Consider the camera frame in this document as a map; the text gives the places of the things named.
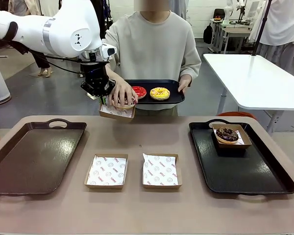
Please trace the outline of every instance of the person's right hand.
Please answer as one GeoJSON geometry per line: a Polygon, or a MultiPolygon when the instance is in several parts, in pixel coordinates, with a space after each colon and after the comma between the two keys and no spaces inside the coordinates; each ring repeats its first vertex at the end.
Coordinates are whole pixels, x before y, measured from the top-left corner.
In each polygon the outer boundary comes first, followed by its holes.
{"type": "Polygon", "coordinates": [[[116,86],[109,95],[109,104],[117,108],[123,107],[125,105],[125,94],[127,97],[127,104],[131,105],[132,97],[135,98],[135,102],[138,102],[138,95],[133,90],[133,88],[120,76],[113,78],[116,81],[116,86]]]}

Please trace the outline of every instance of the cardboard box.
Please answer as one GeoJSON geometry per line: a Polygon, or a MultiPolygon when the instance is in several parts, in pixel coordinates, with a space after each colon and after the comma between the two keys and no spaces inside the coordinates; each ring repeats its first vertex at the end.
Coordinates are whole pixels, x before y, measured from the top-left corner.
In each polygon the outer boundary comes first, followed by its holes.
{"type": "Polygon", "coordinates": [[[119,116],[119,115],[115,115],[115,114],[111,114],[111,113],[106,113],[106,112],[103,112],[101,110],[101,107],[102,107],[102,104],[99,107],[99,114],[100,114],[101,117],[104,117],[104,118],[112,118],[112,119],[115,119],[115,120],[119,120],[119,121],[122,121],[122,122],[129,123],[135,117],[135,107],[133,108],[131,117],[122,117],[122,116],[119,116]]]}
{"type": "Polygon", "coordinates": [[[170,189],[170,188],[180,188],[182,186],[182,172],[180,168],[180,161],[177,154],[162,154],[162,153],[146,153],[146,155],[151,156],[164,156],[164,157],[174,157],[175,158],[175,168],[176,168],[176,174],[177,174],[177,185],[171,185],[171,186],[157,186],[157,185],[145,185],[143,181],[143,187],[144,188],[162,188],[162,189],[170,189]]]}
{"type": "Polygon", "coordinates": [[[244,142],[244,144],[239,144],[239,143],[234,143],[234,144],[228,144],[228,143],[222,143],[220,142],[217,138],[217,142],[220,148],[240,148],[240,149],[247,149],[248,147],[250,147],[252,145],[247,133],[244,131],[244,129],[242,128],[241,125],[236,125],[236,124],[212,124],[212,128],[214,130],[218,130],[221,127],[225,127],[225,128],[230,128],[233,131],[239,131],[241,138],[244,142]]]}
{"type": "Polygon", "coordinates": [[[124,184],[125,184],[125,179],[126,179],[126,172],[127,172],[127,164],[128,164],[128,155],[127,154],[96,154],[94,156],[94,158],[92,159],[92,162],[89,166],[89,169],[87,171],[87,174],[86,174],[86,178],[85,178],[85,181],[84,181],[84,185],[86,185],[88,188],[104,188],[104,189],[109,189],[109,188],[113,188],[113,189],[122,189],[124,184]],[[89,177],[89,172],[91,171],[91,168],[92,168],[92,164],[93,164],[93,161],[94,161],[94,158],[95,157],[102,157],[102,158],[124,158],[126,159],[126,164],[125,164],[125,171],[124,171],[124,178],[123,178],[123,184],[122,185],[89,185],[87,184],[87,181],[88,181],[88,177],[89,177]]]}

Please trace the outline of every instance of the tray handle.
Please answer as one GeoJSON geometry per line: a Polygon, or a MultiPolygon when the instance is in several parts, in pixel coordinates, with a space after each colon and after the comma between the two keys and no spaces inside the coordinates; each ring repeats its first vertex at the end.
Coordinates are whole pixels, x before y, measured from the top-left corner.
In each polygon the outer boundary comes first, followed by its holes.
{"type": "Polygon", "coordinates": [[[226,121],[226,120],[223,120],[223,119],[212,119],[212,120],[209,120],[206,122],[207,125],[211,124],[212,122],[223,122],[225,124],[232,124],[231,122],[229,121],[226,121]]]}
{"type": "Polygon", "coordinates": [[[55,119],[51,119],[49,121],[46,122],[40,122],[39,123],[40,128],[46,128],[46,129],[74,129],[74,123],[70,122],[68,120],[62,119],[62,118],[55,118],[55,119]],[[54,126],[54,127],[50,127],[50,124],[56,121],[60,121],[60,122],[64,122],[66,123],[66,127],[63,126],[54,126]]]}

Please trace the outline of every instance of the foot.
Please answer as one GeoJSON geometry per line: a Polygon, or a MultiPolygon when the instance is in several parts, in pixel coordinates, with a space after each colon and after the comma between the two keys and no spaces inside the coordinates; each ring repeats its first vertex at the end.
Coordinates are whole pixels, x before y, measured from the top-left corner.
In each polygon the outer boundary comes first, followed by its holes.
{"type": "Polygon", "coordinates": [[[52,68],[49,67],[49,68],[47,69],[47,75],[46,75],[46,78],[50,77],[50,76],[51,76],[51,73],[52,73],[52,68]]]}
{"type": "Polygon", "coordinates": [[[39,76],[39,77],[42,76],[43,73],[44,73],[44,71],[45,71],[45,69],[40,69],[40,73],[38,74],[38,76],[39,76]]]}

